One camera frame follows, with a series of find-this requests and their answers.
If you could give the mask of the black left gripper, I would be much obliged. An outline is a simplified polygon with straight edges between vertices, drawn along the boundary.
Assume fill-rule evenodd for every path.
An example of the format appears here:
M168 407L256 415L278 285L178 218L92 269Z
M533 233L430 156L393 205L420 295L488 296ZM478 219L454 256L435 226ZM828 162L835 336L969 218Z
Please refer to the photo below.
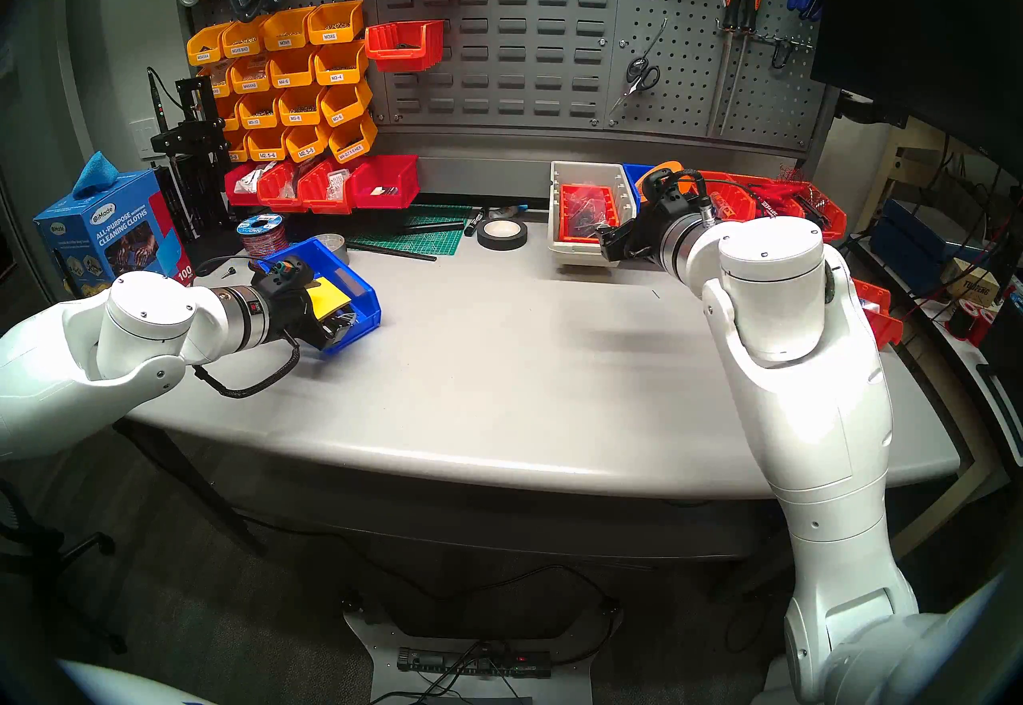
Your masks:
M252 288L266 306L263 343L292 338L325 350L329 341L340 341L356 324L355 312L316 318L308 290L315 281L313 268L299 256L274 262L256 260L252 271Z

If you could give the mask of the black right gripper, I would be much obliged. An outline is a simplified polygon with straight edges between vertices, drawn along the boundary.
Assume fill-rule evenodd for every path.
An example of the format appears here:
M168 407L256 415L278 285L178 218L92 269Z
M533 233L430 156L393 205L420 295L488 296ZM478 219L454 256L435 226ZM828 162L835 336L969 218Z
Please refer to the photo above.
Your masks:
M654 170L641 180L641 209L633 225L597 228L601 256L608 263L650 259L674 266L681 234L690 225L690 170Z

